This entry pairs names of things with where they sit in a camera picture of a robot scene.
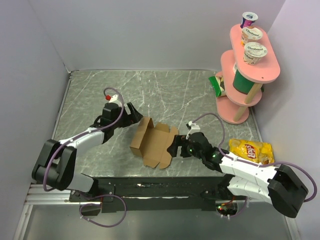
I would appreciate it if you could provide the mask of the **brown cardboard box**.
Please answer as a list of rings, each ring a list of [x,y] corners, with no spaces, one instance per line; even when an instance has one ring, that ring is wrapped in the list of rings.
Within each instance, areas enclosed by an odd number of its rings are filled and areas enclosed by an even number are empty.
[[[170,127],[162,122],[154,125],[152,118],[143,117],[131,141],[131,152],[141,157],[145,166],[165,169],[172,161],[167,149],[178,134],[179,131],[174,126]]]

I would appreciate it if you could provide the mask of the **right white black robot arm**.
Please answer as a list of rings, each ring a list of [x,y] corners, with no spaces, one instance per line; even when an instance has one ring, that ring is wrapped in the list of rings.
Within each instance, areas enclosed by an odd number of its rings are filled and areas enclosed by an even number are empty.
[[[223,173],[227,182],[218,187],[223,199],[244,196],[271,204],[279,213],[296,218],[308,189],[287,165],[263,166],[212,146],[202,132],[175,135],[167,152],[176,157],[195,157],[210,170]]]

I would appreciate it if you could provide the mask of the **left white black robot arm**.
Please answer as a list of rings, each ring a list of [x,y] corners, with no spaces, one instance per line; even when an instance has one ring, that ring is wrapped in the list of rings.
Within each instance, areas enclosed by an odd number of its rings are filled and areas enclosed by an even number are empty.
[[[47,140],[38,156],[31,177],[56,190],[77,190],[87,201],[94,201],[99,195],[98,183],[90,176],[75,173],[77,157],[93,147],[106,143],[117,128],[129,127],[143,118],[132,105],[127,104],[130,113],[121,103],[106,103],[94,123],[84,132],[68,139]]]

